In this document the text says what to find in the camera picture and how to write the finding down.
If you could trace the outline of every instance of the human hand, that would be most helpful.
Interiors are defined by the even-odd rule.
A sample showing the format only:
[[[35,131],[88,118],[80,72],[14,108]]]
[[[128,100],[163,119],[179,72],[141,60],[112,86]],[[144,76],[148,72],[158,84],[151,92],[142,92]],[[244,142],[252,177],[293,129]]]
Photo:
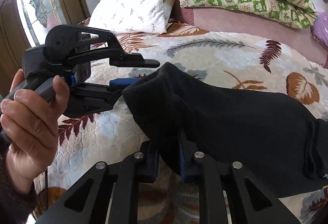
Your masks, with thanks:
[[[24,80],[19,70],[11,84],[12,91]],[[34,178],[51,165],[58,146],[57,120],[65,111],[69,98],[68,85],[56,76],[52,82],[55,99],[48,104],[32,90],[17,90],[14,101],[1,103],[2,129],[13,143],[10,145],[5,168],[13,188],[28,194]]]

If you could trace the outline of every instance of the screw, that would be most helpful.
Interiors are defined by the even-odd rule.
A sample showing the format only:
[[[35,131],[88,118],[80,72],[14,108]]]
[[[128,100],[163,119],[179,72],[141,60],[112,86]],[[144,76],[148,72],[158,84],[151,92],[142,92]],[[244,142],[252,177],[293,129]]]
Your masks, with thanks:
[[[96,164],[96,168],[97,169],[103,169],[106,166],[106,164],[104,162],[98,162]]]
[[[195,158],[203,158],[205,155],[203,152],[196,152],[194,153]]]
[[[232,163],[232,166],[236,169],[239,169],[239,168],[242,168],[243,164],[238,161],[235,161]]]
[[[133,155],[136,159],[141,159],[143,158],[144,154],[142,152],[137,152]]]

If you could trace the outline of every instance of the wrist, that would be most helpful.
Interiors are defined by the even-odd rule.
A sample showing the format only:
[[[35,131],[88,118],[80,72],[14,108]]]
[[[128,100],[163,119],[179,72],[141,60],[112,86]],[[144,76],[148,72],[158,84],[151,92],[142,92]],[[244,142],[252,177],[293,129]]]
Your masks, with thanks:
[[[7,178],[12,188],[19,194],[29,194],[33,179],[20,176],[14,167],[14,160],[11,154],[8,154],[5,159],[5,169]]]

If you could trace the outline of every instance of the purple pillow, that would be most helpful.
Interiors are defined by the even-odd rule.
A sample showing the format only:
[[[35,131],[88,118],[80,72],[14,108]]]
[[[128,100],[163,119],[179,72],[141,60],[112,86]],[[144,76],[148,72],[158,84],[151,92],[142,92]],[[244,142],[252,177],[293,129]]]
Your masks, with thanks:
[[[314,40],[328,51],[328,14],[317,12],[318,20],[311,27]]]

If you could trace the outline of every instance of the stained glass window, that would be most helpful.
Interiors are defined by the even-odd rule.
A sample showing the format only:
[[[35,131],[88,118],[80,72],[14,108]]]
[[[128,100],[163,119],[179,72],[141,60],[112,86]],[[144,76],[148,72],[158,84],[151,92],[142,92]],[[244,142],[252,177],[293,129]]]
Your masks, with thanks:
[[[66,24],[59,0],[17,0],[17,7],[32,47],[44,44],[54,26]]]

